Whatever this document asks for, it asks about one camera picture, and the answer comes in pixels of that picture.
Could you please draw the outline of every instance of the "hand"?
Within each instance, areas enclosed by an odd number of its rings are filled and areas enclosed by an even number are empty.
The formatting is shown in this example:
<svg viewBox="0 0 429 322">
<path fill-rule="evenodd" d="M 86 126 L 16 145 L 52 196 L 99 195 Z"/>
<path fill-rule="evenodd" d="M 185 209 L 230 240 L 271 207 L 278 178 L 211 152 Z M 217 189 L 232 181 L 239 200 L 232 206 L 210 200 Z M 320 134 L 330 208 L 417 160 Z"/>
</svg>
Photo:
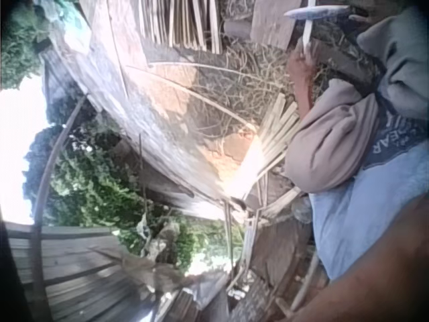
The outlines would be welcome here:
<svg viewBox="0 0 429 322">
<path fill-rule="evenodd" d="M 287 71 L 295 84 L 311 84 L 317 71 L 319 42 L 312 40 L 304 53 L 302 38 L 298 40 L 294 51 L 290 54 Z"/>
</svg>

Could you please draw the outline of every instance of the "wood block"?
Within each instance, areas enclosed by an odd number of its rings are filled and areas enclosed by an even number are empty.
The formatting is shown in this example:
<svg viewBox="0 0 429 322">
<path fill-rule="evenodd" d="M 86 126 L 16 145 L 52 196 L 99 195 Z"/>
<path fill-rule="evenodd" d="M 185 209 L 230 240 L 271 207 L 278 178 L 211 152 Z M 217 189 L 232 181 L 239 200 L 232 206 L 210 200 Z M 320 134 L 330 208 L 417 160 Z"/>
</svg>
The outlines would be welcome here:
<svg viewBox="0 0 429 322">
<path fill-rule="evenodd" d="M 302 0 L 256 0 L 250 38 L 259 44 L 288 49 L 295 20 L 284 16 L 301 6 Z"/>
</svg>

